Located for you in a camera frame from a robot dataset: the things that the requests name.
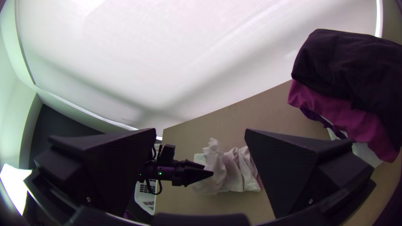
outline dark purple fabric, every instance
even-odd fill
[[[339,139],[347,139],[347,137],[342,132],[335,129],[333,125],[323,119],[319,114],[304,107],[301,107],[300,110],[308,119],[321,122],[324,125],[324,128],[330,128]]]
[[[352,109],[347,100],[323,96],[293,80],[288,104],[296,108],[307,108],[325,117],[336,126],[335,131],[345,131],[350,140],[367,143],[367,147],[383,161],[393,162],[398,157],[378,117],[373,113]]]
[[[292,78],[352,109],[377,115],[394,150],[402,145],[402,46],[371,35],[317,29],[301,47]]]

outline cable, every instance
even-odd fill
[[[154,155],[152,155],[152,159],[156,158],[156,149],[155,146],[152,146],[152,151],[154,152]]]
[[[131,214],[131,216],[132,216],[136,221],[138,221],[138,222],[140,222],[140,223],[144,223],[144,222],[140,221],[138,218],[136,218],[135,215],[132,214],[130,211],[126,210],[126,212],[128,212],[129,214]]]
[[[155,193],[155,192],[152,190],[152,188],[151,188],[151,183],[149,182],[149,179],[145,179],[145,182],[147,183],[148,191],[149,191],[151,194],[153,194],[153,195],[158,195],[158,194],[160,194],[160,193],[162,192],[162,183],[160,182],[160,180],[158,180],[158,184],[159,184],[159,188],[160,188],[160,190],[158,191],[158,193]]]
[[[160,157],[160,152],[162,151],[162,145],[159,145],[159,149],[158,149],[158,157],[156,158],[156,161],[158,161],[159,157]]]

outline black pyramid shape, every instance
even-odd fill
[[[325,156],[348,151],[351,141],[323,141],[247,129],[245,140],[276,218],[291,211],[312,170]]]
[[[51,136],[52,149],[83,163],[102,210],[122,216],[156,140],[142,129],[84,137]]]

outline crumpled towel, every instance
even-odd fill
[[[194,155],[194,162],[204,165],[204,169],[213,171],[214,175],[193,184],[197,193],[214,195],[227,191],[261,191],[257,181],[258,171],[247,146],[222,153],[218,141],[210,138],[208,147],[202,152]]]

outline wooden table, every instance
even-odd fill
[[[193,160],[194,154],[201,153],[202,148],[208,146],[211,137],[219,141],[224,151],[245,146],[246,128],[329,139],[321,123],[307,119],[299,109],[287,104],[290,84],[288,81],[223,109],[167,128],[163,131],[162,143],[176,145],[175,159]],[[378,166],[371,177],[377,183],[375,190],[345,225],[372,225],[392,196],[400,173],[401,155],[393,164]],[[170,182],[162,182],[162,185],[163,192],[156,199],[156,212],[189,215],[243,213],[252,224],[275,218],[263,190],[202,196],[190,186],[173,187]]]

